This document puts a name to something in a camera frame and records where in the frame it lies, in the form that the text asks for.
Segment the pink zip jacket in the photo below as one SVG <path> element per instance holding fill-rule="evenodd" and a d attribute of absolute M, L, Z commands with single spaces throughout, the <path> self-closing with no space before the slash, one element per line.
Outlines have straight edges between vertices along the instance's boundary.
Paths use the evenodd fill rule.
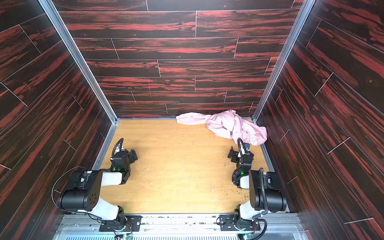
<path fill-rule="evenodd" d="M 213 115 L 185 113 L 176 116 L 182 125 L 205 124 L 216 136 L 234 140 L 242 139 L 244 143 L 259 146 L 267 141 L 267 129 L 243 119 L 234 110 L 227 110 Z"/>

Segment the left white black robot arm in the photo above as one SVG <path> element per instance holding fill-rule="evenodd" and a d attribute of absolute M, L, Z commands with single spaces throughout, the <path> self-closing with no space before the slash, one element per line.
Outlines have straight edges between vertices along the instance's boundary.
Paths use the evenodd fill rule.
<path fill-rule="evenodd" d="M 123 207 L 110 204 L 100 197 L 102 187 L 126 184 L 131 176 L 131 164 L 138 160 L 135 150 L 128 151 L 123 143 L 124 139 L 121 138 L 115 144 L 109 169 L 83 170 L 71 176 L 59 197 L 59 209 L 71 213 L 87 213 L 118 229 L 127 225 Z"/>

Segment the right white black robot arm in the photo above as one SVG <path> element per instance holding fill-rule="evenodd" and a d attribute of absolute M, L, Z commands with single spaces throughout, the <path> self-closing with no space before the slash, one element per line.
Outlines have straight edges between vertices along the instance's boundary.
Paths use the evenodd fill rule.
<path fill-rule="evenodd" d="M 231 148 L 228 158 L 237 167 L 232 174 L 232 184 L 249 191 L 249 200 L 235 208 L 231 224 L 240 230 L 247 229 L 261 216 L 286 210 L 287 199 L 275 172 L 265 173 L 262 168 L 252 170 L 254 154 L 248 149 L 238 152 Z"/>

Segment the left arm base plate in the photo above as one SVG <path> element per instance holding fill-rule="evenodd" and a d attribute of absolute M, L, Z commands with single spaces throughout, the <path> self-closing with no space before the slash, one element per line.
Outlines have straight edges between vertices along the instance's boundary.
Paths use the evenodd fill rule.
<path fill-rule="evenodd" d="M 141 227 L 142 216 L 125 215 L 122 220 L 102 220 L 100 232 L 138 232 Z"/>

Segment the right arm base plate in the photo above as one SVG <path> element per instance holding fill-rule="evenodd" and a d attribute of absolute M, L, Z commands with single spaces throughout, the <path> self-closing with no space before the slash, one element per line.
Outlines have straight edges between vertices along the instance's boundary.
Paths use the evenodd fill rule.
<path fill-rule="evenodd" d="M 259 224 L 254 224 L 251 220 L 243 220 L 234 214 L 220 215 L 216 224 L 220 226 L 221 231 L 259 231 Z"/>

